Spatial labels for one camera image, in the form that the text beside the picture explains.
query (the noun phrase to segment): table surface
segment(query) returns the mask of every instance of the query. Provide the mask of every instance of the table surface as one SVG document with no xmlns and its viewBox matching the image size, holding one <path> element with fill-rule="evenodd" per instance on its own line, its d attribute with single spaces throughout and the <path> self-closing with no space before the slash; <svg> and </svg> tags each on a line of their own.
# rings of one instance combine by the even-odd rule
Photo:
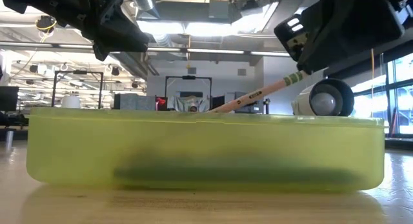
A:
<svg viewBox="0 0 413 224">
<path fill-rule="evenodd" d="M 413 223 L 413 153 L 388 151 L 385 178 L 353 194 L 58 188 L 26 171 L 26 142 L 0 145 L 0 223 Z"/>
</svg>

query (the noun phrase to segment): ceiling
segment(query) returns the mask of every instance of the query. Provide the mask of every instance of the ceiling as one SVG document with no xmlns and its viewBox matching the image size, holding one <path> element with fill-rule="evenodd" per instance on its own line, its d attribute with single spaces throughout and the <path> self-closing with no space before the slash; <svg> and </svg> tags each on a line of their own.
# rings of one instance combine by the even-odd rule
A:
<svg viewBox="0 0 413 224">
<path fill-rule="evenodd" d="M 130 20 L 135 21 L 139 19 L 136 16 L 136 9 L 131 5 L 133 0 L 125 0 L 123 4 L 123 11 L 127 14 Z M 185 4 L 193 3 L 205 5 L 210 0 L 157 0 L 157 4 L 161 3 L 175 3 Z M 268 23 L 262 31 L 251 34 L 234 34 L 229 36 L 191 36 L 190 40 L 187 37 L 181 37 L 178 34 L 169 34 L 172 44 L 175 46 L 190 46 L 191 48 L 207 48 L 207 49 L 229 49 L 229 50 L 260 50 L 260 51 L 284 51 L 281 43 L 273 35 L 272 29 L 275 23 L 278 23 L 285 18 L 292 15 L 297 10 L 302 10 L 303 7 L 310 6 L 317 0 L 278 0 L 273 14 L 268 15 Z M 188 13 L 182 11 L 179 15 L 184 18 Z M 16 41 L 16 42 L 40 42 L 44 36 L 35 27 L 35 21 L 44 15 L 35 8 L 28 7 L 24 15 L 15 13 L 0 3 L 0 41 Z M 60 43 L 60 44 L 82 44 L 91 45 L 92 43 L 83 38 L 81 33 L 73 28 L 58 27 L 53 31 L 52 35 L 44 39 L 45 43 Z M 156 41 L 152 39 L 151 46 L 158 46 Z M 79 52 L 45 52 L 35 51 L 33 48 L 27 50 L 2 50 L 1 54 L 6 54 L 11 61 L 11 84 L 20 86 L 21 99 L 27 100 L 29 105 L 50 105 L 51 102 L 51 88 L 53 85 L 53 70 L 65 69 L 67 70 L 87 70 L 88 72 L 103 72 L 103 104 L 104 107 L 109 107 L 112 98 L 111 91 L 118 92 L 134 92 L 145 95 L 146 92 L 146 77 L 147 75 L 158 75 L 156 71 L 157 66 L 164 65 L 162 62 L 180 62 L 186 61 L 185 54 L 169 54 L 169 53 L 149 53 L 148 58 L 143 59 L 142 54 L 127 53 L 121 57 L 116 55 L 109 56 L 104 62 L 98 61 L 92 53 Z M 191 54 L 191 61 L 213 61 L 219 63 L 220 61 L 240 61 L 248 62 L 254 66 L 258 62 L 257 56 L 237 56 L 237 55 L 223 55 L 223 54 Z M 39 74 L 29 71 L 30 65 L 46 65 L 52 73 Z M 118 76 L 111 74 L 111 68 L 118 66 L 120 73 Z M 62 97 L 64 94 L 76 91 L 80 94 L 81 99 L 87 105 L 85 107 L 94 108 L 97 106 L 97 88 L 99 82 L 95 76 L 99 75 L 73 75 L 68 74 L 67 77 L 61 77 L 61 81 L 57 84 L 57 97 Z M 81 82 L 82 86 L 76 86 L 73 81 L 85 80 Z M 27 84 L 27 81 L 34 82 L 33 85 Z M 139 82 L 139 87 L 134 89 L 131 87 L 133 81 Z"/>
</svg>

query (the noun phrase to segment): translucent plastic bin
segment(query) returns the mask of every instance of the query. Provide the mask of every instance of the translucent plastic bin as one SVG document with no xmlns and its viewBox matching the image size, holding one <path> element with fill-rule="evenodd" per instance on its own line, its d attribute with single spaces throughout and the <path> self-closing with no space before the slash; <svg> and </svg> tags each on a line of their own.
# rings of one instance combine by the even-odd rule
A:
<svg viewBox="0 0 413 224">
<path fill-rule="evenodd" d="M 381 119 L 36 108 L 27 170 L 62 185 L 364 190 L 384 173 Z"/>
</svg>

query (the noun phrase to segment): computer screen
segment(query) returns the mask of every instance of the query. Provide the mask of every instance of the computer screen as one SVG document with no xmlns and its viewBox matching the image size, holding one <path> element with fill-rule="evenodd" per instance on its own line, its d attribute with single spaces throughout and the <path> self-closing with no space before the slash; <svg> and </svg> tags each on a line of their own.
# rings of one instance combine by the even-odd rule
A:
<svg viewBox="0 0 413 224">
<path fill-rule="evenodd" d="M 0 86 L 0 111 L 15 111 L 19 87 Z"/>
</svg>

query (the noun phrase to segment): wooden table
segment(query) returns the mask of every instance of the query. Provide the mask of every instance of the wooden table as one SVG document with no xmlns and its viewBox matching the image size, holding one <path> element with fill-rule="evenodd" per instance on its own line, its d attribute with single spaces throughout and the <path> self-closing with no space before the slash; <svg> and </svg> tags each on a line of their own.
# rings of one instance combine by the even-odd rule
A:
<svg viewBox="0 0 413 224">
<path fill-rule="evenodd" d="M 25 142 L 11 154 L 1 150 L 1 224 L 413 223 L 413 154 L 406 152 L 387 152 L 385 179 L 373 190 L 245 194 L 57 188 L 27 174 Z"/>
</svg>

